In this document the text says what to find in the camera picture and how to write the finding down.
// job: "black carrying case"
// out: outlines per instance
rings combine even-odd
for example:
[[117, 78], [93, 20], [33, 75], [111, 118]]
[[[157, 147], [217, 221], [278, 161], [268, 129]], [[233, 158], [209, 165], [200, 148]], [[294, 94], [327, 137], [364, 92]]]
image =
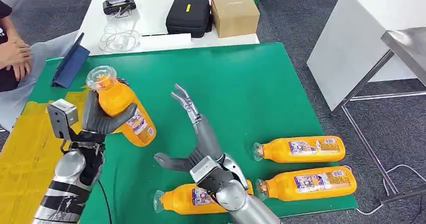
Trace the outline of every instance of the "black carrying case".
[[166, 27], [169, 34], [191, 33], [193, 38], [203, 37], [211, 31], [208, 0], [174, 0]]

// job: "black shirt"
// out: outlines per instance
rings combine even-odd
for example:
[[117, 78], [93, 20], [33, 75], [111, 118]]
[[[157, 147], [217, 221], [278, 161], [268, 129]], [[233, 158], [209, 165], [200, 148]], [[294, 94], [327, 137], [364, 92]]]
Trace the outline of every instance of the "black shirt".
[[[9, 16], [12, 13], [12, 8], [0, 1], [0, 19]], [[8, 41], [8, 35], [4, 27], [0, 24], [0, 44]], [[6, 68], [0, 69], [0, 92], [10, 91], [18, 87], [18, 81], [15, 78], [13, 69], [9, 71]]]

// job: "bottle cap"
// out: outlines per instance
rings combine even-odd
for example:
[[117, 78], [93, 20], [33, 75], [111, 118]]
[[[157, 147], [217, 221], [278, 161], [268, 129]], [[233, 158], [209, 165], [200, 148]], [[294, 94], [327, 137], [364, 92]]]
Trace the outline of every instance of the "bottle cap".
[[110, 66], [99, 66], [92, 69], [86, 78], [90, 89], [103, 90], [111, 87], [117, 79], [117, 72]]
[[154, 195], [154, 210], [156, 213], [164, 211], [164, 205], [161, 202], [161, 198], [164, 196], [164, 192], [157, 190]]
[[256, 191], [257, 191], [257, 197], [261, 200], [264, 200], [269, 197], [268, 193], [268, 183], [266, 181], [263, 181], [261, 179], [256, 180]]
[[264, 153], [263, 153], [263, 146], [257, 142], [253, 145], [253, 158], [255, 161], [261, 161], [263, 160]]

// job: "green mat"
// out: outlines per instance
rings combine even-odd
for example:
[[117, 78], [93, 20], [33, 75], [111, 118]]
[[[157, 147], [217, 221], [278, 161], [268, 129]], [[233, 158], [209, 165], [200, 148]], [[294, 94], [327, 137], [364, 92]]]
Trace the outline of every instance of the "green mat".
[[[157, 152], [184, 157], [195, 145], [186, 111], [170, 97], [175, 83], [189, 92], [199, 112], [209, 119], [223, 151], [232, 155], [252, 182], [285, 171], [337, 164], [253, 160], [251, 148], [256, 141], [324, 134], [281, 43], [89, 57], [69, 89], [49, 87], [59, 62], [60, 59], [47, 61], [30, 100], [47, 102], [64, 97], [67, 91], [82, 90], [91, 69], [110, 65], [130, 83], [157, 128], [157, 137], [145, 148], [130, 144], [122, 134], [110, 135], [105, 141], [106, 163], [100, 180], [113, 223], [231, 221], [228, 213], [156, 214], [152, 207], [157, 189], [169, 191], [192, 182], [189, 173], [162, 169], [153, 159]], [[292, 202], [268, 199], [265, 203], [278, 216], [357, 207], [353, 195]], [[96, 185], [81, 224], [108, 222], [105, 200]]]

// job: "bottle label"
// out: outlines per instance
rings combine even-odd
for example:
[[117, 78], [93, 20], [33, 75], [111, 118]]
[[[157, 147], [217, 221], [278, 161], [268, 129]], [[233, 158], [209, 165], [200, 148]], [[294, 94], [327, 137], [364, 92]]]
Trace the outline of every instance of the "bottle label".
[[133, 133], [136, 135], [140, 134], [148, 126], [148, 123], [138, 108], [135, 111], [135, 115], [133, 115], [131, 119], [127, 120], [126, 124], [132, 127]]
[[297, 192], [314, 192], [319, 190], [338, 189], [351, 186], [344, 170], [324, 172], [316, 175], [295, 176]]
[[290, 141], [291, 155], [314, 155], [316, 148], [306, 141]]
[[340, 152], [339, 144], [334, 138], [317, 140], [315, 143], [306, 141], [289, 141], [291, 155], [314, 155], [317, 152], [320, 154], [338, 153]]
[[192, 205], [207, 205], [210, 202], [211, 197], [206, 190], [202, 188], [192, 189]]

